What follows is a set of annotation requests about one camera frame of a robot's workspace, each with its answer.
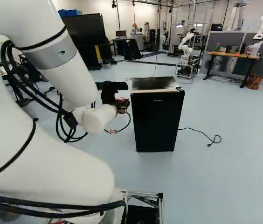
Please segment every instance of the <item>ceiling pipe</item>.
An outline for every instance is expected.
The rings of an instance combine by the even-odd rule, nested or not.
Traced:
[[[179,7],[179,5],[176,5],[176,4],[173,4],[173,3],[169,3],[171,6],[167,6],[167,5],[163,5],[163,4],[159,4],[159,3],[148,2],[146,0],[122,0],[122,1],[144,3],[144,4],[149,4],[149,5],[154,5],[154,6],[164,6],[164,7],[169,7],[169,8],[171,8],[171,7],[173,7],[173,8]]]
[[[206,1],[206,3],[209,3],[209,2],[214,2],[214,1],[222,1],[222,0],[208,0],[208,1]],[[204,4],[204,2],[203,1],[201,1],[201,2],[196,2],[196,5],[199,5],[199,4]],[[180,7],[183,7],[183,6],[190,6],[190,5],[192,5],[192,4],[184,4],[184,5],[179,5]]]

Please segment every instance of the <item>desk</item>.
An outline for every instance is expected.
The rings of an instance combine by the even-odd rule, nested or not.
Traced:
[[[125,53],[125,48],[127,47],[127,40],[130,40],[130,38],[128,37],[117,37],[112,39],[113,41],[113,47],[114,47],[114,55],[116,56],[116,47],[115,47],[115,42],[122,42],[121,44],[117,44],[118,48],[117,48],[117,53],[119,55],[124,56]]]
[[[248,72],[245,75],[244,80],[243,80],[242,84],[240,85],[240,88],[243,88],[245,86],[245,84],[247,83],[247,80],[248,80],[249,74],[250,74],[250,72],[252,70],[254,61],[255,60],[259,60],[261,58],[260,56],[250,56],[248,54],[239,54],[238,52],[237,53],[210,52],[209,54],[211,55],[211,59],[210,59],[210,62],[209,62],[209,67],[208,67],[208,70],[207,70],[207,74],[203,78],[203,80],[206,80],[206,79],[212,77],[212,74],[210,74],[210,71],[212,69],[212,66],[213,66],[213,63],[214,63],[214,59],[215,59],[216,56],[247,58],[250,61]]]

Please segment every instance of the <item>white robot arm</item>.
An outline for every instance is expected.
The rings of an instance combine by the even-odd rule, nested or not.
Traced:
[[[185,45],[185,43],[189,40],[191,40],[191,38],[194,36],[194,33],[190,33],[188,32],[186,37],[182,39],[181,43],[179,44],[178,46],[178,49],[182,49],[183,48],[183,45]]]
[[[257,56],[258,51],[263,44],[263,16],[261,17],[261,27],[258,33],[254,36],[253,40],[258,42],[253,45],[248,46],[247,53],[249,53],[251,56]]]
[[[88,131],[98,132],[116,116],[111,105],[81,109],[96,100],[97,86],[51,0],[0,0],[0,35],[8,36],[62,93],[68,110],[77,108],[74,115]],[[97,127],[91,129],[86,118],[94,125],[97,122]],[[42,203],[101,205],[110,202],[113,191],[110,167],[36,126],[9,96],[0,77],[0,195]],[[97,224],[103,217],[94,213],[69,221]]]
[[[194,36],[194,32],[192,32],[192,33],[188,32],[186,37],[182,39],[181,43],[178,46],[178,49],[182,49],[183,50],[183,55],[180,58],[180,62],[182,62],[183,65],[187,65],[188,64],[188,60],[189,60],[188,54],[193,51],[193,49],[189,48],[185,43],[187,41],[190,41],[193,36]]]

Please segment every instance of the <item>wooden desk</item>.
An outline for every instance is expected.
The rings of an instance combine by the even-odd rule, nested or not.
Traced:
[[[207,74],[206,76],[203,78],[203,80],[206,80],[210,77],[212,77],[212,74],[210,74],[210,71],[212,69],[212,66],[213,66],[213,63],[214,63],[214,59],[216,56],[227,56],[227,57],[238,57],[238,58],[247,58],[249,61],[250,61],[250,65],[249,65],[249,69],[248,69],[248,72],[247,74],[245,75],[244,77],[244,80],[242,82],[242,84],[240,85],[240,88],[243,88],[245,86],[245,84],[247,83],[247,80],[248,80],[248,77],[249,77],[249,74],[252,70],[252,67],[253,67],[253,64],[254,64],[254,61],[256,60],[260,60],[260,56],[250,56],[248,54],[239,54],[238,52],[235,52],[235,53],[226,53],[226,52],[210,52],[209,53],[211,55],[211,59],[209,61],[209,67],[208,67],[208,70],[207,70]]]

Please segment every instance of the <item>table leg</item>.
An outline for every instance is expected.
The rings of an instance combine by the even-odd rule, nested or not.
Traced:
[[[113,41],[113,47],[114,47],[114,56],[117,56],[116,55],[116,48],[115,48],[115,41]]]
[[[209,61],[209,66],[208,66],[207,74],[206,74],[206,76],[203,78],[203,80],[206,80],[206,79],[212,77],[212,75],[210,74],[210,71],[211,71],[212,66],[213,66],[213,64],[214,64],[214,59],[215,59],[215,56],[212,55],[212,56],[211,56],[211,59],[210,59],[210,61]]]
[[[248,77],[249,77],[249,75],[250,75],[250,73],[251,73],[251,70],[252,70],[252,68],[253,68],[254,60],[253,60],[253,59],[250,59],[250,61],[251,61],[251,63],[250,63],[250,65],[249,65],[248,72],[247,72],[247,74],[245,75],[244,80],[243,80],[242,84],[240,85],[240,88],[243,88],[243,87],[246,85],[247,80],[248,80]]]

